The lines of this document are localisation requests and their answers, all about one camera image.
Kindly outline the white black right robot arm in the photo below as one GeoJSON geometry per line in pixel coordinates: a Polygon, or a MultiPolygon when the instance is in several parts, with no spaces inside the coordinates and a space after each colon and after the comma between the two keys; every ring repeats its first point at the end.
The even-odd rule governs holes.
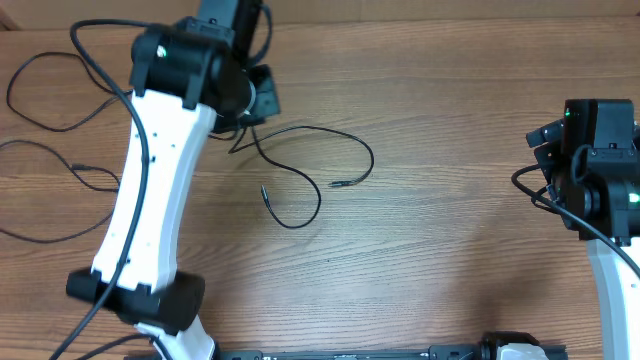
{"type": "Polygon", "coordinates": [[[567,229],[586,244],[606,359],[639,356],[639,125],[628,99],[569,99],[527,134],[567,229]]]}

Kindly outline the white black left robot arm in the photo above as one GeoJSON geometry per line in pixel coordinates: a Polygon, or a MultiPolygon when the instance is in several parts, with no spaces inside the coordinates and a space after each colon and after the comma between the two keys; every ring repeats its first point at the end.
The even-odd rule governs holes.
{"type": "Polygon", "coordinates": [[[116,204],[90,267],[69,296],[108,309],[148,337],[162,359],[213,359],[199,318],[205,282],[177,267],[184,206],[208,137],[278,112],[273,80],[251,42],[267,7],[205,1],[173,25],[146,24],[131,48],[131,136],[116,204]]]}

